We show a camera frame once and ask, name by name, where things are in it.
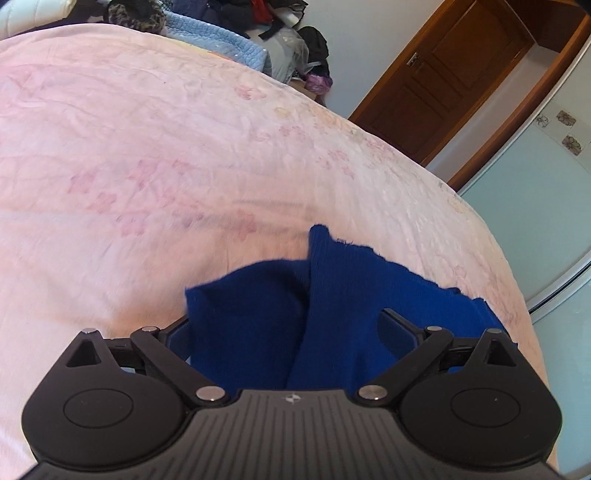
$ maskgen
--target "leopard print fabric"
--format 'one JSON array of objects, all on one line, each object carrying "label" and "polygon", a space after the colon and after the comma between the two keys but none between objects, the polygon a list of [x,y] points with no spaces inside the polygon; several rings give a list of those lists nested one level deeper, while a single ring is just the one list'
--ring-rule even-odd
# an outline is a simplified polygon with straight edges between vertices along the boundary
[{"label": "leopard print fabric", "polygon": [[[149,16],[141,15],[138,8],[135,8],[134,4],[140,2],[149,4],[142,5],[144,11],[150,12]],[[104,20],[106,23],[140,32],[159,34],[164,28],[166,16],[157,0],[112,0],[105,11]]]}]

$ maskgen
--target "purple bag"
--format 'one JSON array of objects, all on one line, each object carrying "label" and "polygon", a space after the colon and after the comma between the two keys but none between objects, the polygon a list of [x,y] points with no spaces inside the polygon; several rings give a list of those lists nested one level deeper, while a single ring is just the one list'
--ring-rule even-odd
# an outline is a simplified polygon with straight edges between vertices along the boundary
[{"label": "purple bag", "polygon": [[304,88],[316,95],[324,95],[329,92],[332,84],[332,78],[310,73],[306,76],[306,86]]}]

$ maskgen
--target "bed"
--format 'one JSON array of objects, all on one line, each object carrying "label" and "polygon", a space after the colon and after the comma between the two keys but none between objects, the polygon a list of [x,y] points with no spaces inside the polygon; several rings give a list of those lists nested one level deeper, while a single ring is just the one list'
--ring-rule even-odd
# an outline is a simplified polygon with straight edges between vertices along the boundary
[{"label": "bed", "polygon": [[484,298],[545,378],[479,216],[407,157],[289,86],[113,25],[0,42],[0,479],[34,459],[26,399],[83,327],[126,336],[184,288],[335,238]]}]

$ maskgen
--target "blue sweater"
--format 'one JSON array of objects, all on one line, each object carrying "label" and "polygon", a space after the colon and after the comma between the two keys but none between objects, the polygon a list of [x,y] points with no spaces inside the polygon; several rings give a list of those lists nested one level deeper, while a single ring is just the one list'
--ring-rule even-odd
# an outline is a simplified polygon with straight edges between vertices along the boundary
[{"label": "blue sweater", "polygon": [[321,225],[310,230],[308,260],[250,265],[186,297],[191,364],[231,394],[354,392],[398,360],[378,338],[384,308],[461,337],[503,329],[484,300],[439,288],[368,247],[335,241]]}]

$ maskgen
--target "black bag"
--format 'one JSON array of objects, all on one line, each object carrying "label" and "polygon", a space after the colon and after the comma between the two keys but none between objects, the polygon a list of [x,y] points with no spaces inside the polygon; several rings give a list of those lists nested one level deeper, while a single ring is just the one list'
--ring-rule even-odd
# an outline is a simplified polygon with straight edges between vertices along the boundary
[{"label": "black bag", "polygon": [[308,50],[310,51],[308,63],[319,63],[311,72],[323,77],[329,77],[329,63],[326,60],[329,56],[329,46],[322,33],[314,27],[303,27],[297,32],[304,39],[306,45],[308,45]]}]

